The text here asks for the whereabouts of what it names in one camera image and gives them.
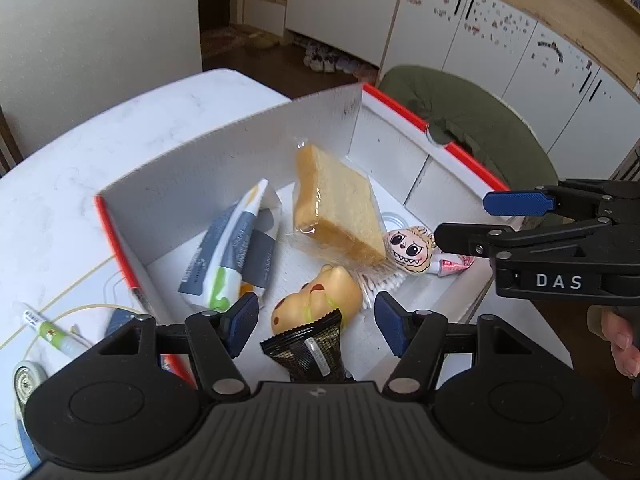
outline green cushion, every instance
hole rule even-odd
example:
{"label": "green cushion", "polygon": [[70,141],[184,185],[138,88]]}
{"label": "green cushion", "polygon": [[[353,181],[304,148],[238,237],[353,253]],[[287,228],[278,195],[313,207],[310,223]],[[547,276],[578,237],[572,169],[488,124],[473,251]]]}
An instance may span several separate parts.
{"label": "green cushion", "polygon": [[558,183],[551,161],[522,118],[474,83],[405,65],[391,69],[379,88],[425,119],[436,142],[454,140],[511,189]]}

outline white cardboard box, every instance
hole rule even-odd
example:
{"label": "white cardboard box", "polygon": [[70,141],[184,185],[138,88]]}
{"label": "white cardboard box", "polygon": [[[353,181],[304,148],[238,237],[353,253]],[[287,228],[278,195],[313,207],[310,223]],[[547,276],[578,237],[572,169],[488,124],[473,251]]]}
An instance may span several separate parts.
{"label": "white cardboard box", "polygon": [[[182,322],[194,311],[177,292],[200,238],[213,218],[261,178],[283,203],[270,288],[258,324],[235,360],[253,388],[260,380],[288,380],[262,354],[270,316],[285,295],[318,273],[322,261],[290,247],[295,152],[312,142],[347,157],[369,176],[380,211],[393,210],[434,230],[441,222],[507,223],[489,216],[482,198],[505,189],[455,146],[436,146],[424,121],[368,85],[328,90],[289,102],[202,135],[149,161],[101,191],[124,256],[151,300],[160,323]],[[394,296],[408,310],[430,308],[450,321],[468,320],[491,280],[487,260],[456,276],[408,279]],[[383,380],[394,366],[371,310],[342,332],[346,368],[357,380]]]}

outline shoe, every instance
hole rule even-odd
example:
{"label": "shoe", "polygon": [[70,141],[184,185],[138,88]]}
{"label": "shoe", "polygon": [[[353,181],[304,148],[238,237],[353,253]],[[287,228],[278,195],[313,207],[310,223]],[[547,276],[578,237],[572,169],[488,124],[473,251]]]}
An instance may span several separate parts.
{"label": "shoe", "polygon": [[296,37],[293,38],[293,44],[301,46],[302,48],[307,48],[310,41],[308,37],[302,36],[301,34],[296,34]]}
{"label": "shoe", "polygon": [[324,71],[329,74],[335,72],[335,56],[332,56],[332,54],[327,54],[324,57]]}
{"label": "shoe", "polygon": [[378,78],[378,70],[373,68],[369,63],[362,63],[353,75],[361,83],[373,84]]}
{"label": "shoe", "polygon": [[314,72],[322,72],[322,70],[324,70],[324,60],[322,60],[322,56],[313,54],[309,68]]}
{"label": "shoe", "polygon": [[344,69],[347,67],[348,64],[349,64],[349,58],[346,56],[340,56],[338,58],[338,61],[335,62],[335,69],[342,70],[344,72]]}
{"label": "shoe", "polygon": [[320,44],[317,41],[311,40],[306,46],[305,54],[307,56],[312,56],[318,51],[319,47],[320,47]]}
{"label": "shoe", "polygon": [[359,67],[360,67],[360,63],[357,62],[355,59],[352,59],[348,63],[348,65],[342,70],[345,74],[353,74],[357,69],[359,69]]}

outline bread slice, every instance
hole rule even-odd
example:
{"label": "bread slice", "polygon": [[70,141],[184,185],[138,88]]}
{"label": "bread slice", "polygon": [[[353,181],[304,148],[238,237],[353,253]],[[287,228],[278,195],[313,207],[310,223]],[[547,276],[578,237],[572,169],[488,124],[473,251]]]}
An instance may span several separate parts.
{"label": "bread slice", "polygon": [[364,266],[386,259],[369,180],[312,144],[298,150],[294,227]]}

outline finger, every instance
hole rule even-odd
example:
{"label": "finger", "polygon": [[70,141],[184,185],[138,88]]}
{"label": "finger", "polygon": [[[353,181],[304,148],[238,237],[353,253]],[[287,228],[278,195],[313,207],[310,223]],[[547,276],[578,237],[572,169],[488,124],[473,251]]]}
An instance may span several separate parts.
{"label": "finger", "polygon": [[623,350],[631,346],[634,340],[634,330],[626,319],[606,310],[602,313],[601,323],[602,334],[607,341],[615,343]]}
{"label": "finger", "polygon": [[615,343],[611,343],[611,354],[621,374],[627,377],[637,377],[640,374],[640,350],[635,346],[629,346],[623,350]]}

